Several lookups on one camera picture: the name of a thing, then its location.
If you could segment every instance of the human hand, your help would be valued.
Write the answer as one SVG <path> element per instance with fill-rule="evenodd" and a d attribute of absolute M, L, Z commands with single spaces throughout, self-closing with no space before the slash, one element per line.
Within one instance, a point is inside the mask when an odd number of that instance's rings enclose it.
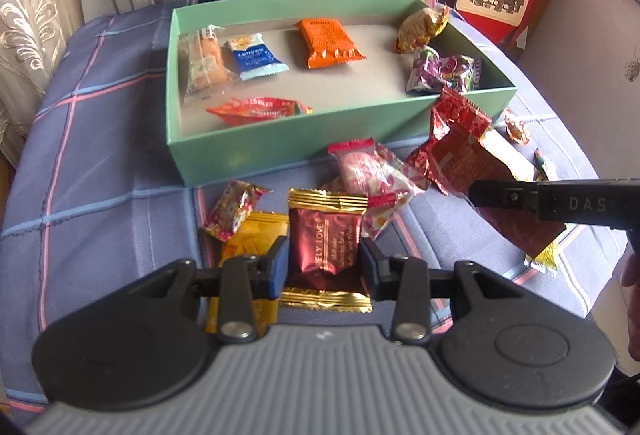
<path fill-rule="evenodd" d="M 622 286 L 632 287 L 631 300 L 626 311 L 629 355 L 636 361 L 640 361 L 640 231 L 628 231 L 626 236 L 634 250 L 622 273 Z"/>

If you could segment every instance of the metal screw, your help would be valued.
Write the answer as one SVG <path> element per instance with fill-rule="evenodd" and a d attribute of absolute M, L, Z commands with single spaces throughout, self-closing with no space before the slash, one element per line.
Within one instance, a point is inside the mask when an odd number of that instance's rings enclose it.
<path fill-rule="evenodd" d="M 418 341 L 426 335 L 427 329 L 419 323 L 400 323 L 396 327 L 396 336 L 405 341 Z"/>
<path fill-rule="evenodd" d="M 254 333 L 254 328 L 244 321 L 229 321 L 220 327 L 220 332 L 228 338 L 245 339 Z"/>

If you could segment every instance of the orange candy wrapper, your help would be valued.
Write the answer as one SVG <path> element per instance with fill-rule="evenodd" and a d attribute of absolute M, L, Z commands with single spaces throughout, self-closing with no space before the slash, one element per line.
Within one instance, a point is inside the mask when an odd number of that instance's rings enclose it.
<path fill-rule="evenodd" d="M 298 22 L 298 28 L 309 47 L 306 64 L 310 69 L 367 59 L 337 20 L 308 18 Z"/>

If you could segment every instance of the blue plaid fabric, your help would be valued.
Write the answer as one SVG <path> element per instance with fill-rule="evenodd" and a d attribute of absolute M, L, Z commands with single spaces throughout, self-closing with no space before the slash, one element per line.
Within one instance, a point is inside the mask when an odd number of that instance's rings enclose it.
<path fill-rule="evenodd" d="M 78 30 L 31 130 L 0 234 L 0 370 L 21 425 L 47 404 L 30 363 L 43 329 L 175 258 L 193 258 L 199 267 L 216 262 L 218 246 L 200 226 L 223 185 L 185 188 L 166 147 L 164 68 L 172 9 L 165 4 L 98 18 Z M 595 177 L 526 77 L 473 28 L 450 25 L 519 87 L 511 106 L 530 116 L 533 137 L 560 176 Z M 404 158 L 423 140 L 390 146 Z M 534 147 L 521 150 L 532 159 Z M 289 187 L 319 187 L 336 174 L 327 159 L 251 180 L 274 190 L 260 200 L 261 209 L 285 212 Z M 526 269 L 523 253 L 465 202 L 430 189 L 403 210 L 378 245 L 389 255 L 417 255 L 444 269 L 473 259 L 584 316 L 625 242 L 608 229 L 570 227 L 561 242 L 561 270 L 552 279 Z M 388 327 L 392 313 L 392 303 L 376 304 L 372 314 L 282 307 L 280 321 Z M 434 300 L 432 313 L 434 328 L 450 326 L 447 301 Z"/>

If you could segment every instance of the cardboard box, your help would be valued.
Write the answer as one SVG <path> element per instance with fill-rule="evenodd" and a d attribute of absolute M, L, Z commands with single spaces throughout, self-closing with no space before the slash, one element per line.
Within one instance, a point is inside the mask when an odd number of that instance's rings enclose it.
<path fill-rule="evenodd" d="M 412 56 L 393 52 L 400 23 L 423 6 L 420 0 L 221 0 L 175 9 L 167 58 L 166 131 L 185 184 L 275 170 L 322 155 L 332 142 L 368 137 L 390 141 L 427 134 L 429 109 L 437 96 L 407 95 L 404 86 Z M 302 18 L 320 16 L 340 20 L 367 59 L 309 70 L 307 47 L 294 25 Z M 314 107 L 314 113 L 226 128 L 205 110 L 221 101 L 185 105 L 178 38 L 209 24 L 225 27 L 221 40 L 261 32 L 275 57 L 290 67 L 288 72 L 230 89 L 224 98 L 297 99 Z M 468 97 L 491 116 L 504 110 L 516 88 L 457 30 L 454 20 L 432 45 L 443 56 L 481 58 L 481 90 Z"/>

